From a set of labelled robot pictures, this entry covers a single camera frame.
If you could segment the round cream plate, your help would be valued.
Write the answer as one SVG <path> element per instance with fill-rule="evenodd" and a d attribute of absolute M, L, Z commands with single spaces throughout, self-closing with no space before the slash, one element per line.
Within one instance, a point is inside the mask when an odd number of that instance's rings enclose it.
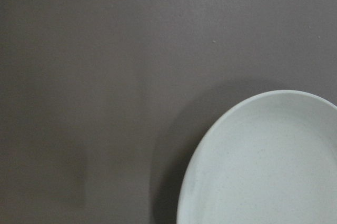
<path fill-rule="evenodd" d="M 276 90 L 221 116 L 187 167 L 177 223 L 336 223 L 336 106 Z"/>

